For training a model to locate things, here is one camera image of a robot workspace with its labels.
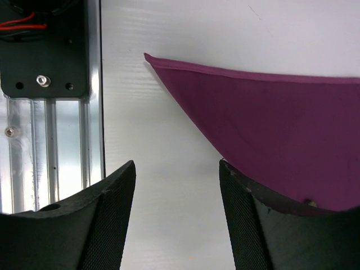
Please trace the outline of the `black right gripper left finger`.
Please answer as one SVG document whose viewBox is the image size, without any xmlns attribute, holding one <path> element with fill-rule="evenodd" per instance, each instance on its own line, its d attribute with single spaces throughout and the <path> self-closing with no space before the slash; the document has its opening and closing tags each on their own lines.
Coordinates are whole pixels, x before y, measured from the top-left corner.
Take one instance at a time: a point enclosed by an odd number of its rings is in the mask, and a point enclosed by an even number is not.
<svg viewBox="0 0 360 270">
<path fill-rule="evenodd" d="M 39 211 L 1 214 L 1 269 L 119 269 L 136 167 Z"/>
</svg>

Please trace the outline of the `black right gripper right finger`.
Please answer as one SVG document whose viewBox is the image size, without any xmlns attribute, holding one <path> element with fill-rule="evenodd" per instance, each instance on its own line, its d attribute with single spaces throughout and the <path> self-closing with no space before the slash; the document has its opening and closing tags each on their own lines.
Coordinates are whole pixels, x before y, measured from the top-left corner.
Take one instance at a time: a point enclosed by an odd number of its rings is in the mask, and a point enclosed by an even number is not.
<svg viewBox="0 0 360 270">
<path fill-rule="evenodd" d="M 359 209 L 283 196 L 225 160 L 219 182 L 236 269 L 358 269 Z"/>
</svg>

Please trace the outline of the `purple cloth napkin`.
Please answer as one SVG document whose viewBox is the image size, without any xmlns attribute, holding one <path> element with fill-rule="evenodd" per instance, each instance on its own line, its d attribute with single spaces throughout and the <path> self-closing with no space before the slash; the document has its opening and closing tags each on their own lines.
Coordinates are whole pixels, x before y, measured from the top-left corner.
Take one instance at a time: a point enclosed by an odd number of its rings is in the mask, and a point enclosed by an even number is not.
<svg viewBox="0 0 360 270">
<path fill-rule="evenodd" d="M 359 79 L 226 70 L 145 55 L 236 169 L 296 201 L 359 205 Z"/>
</svg>

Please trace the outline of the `aluminium front rail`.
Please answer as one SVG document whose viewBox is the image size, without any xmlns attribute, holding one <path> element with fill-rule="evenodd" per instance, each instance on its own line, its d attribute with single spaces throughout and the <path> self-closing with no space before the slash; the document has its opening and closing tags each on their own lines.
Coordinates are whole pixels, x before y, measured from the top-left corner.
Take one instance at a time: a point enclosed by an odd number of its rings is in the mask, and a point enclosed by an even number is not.
<svg viewBox="0 0 360 270">
<path fill-rule="evenodd" d="M 104 177 L 101 13 L 88 1 L 89 95 L 10 98 L 1 90 L 1 212 L 37 211 Z"/>
</svg>

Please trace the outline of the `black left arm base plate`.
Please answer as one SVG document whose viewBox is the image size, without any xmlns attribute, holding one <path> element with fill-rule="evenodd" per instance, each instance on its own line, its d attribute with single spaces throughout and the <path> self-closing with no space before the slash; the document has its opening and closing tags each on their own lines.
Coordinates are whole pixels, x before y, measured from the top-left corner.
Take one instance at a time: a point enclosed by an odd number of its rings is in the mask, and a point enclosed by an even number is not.
<svg viewBox="0 0 360 270">
<path fill-rule="evenodd" d="M 4 95 L 88 96 L 88 40 L 88 1 L 1 1 Z"/>
</svg>

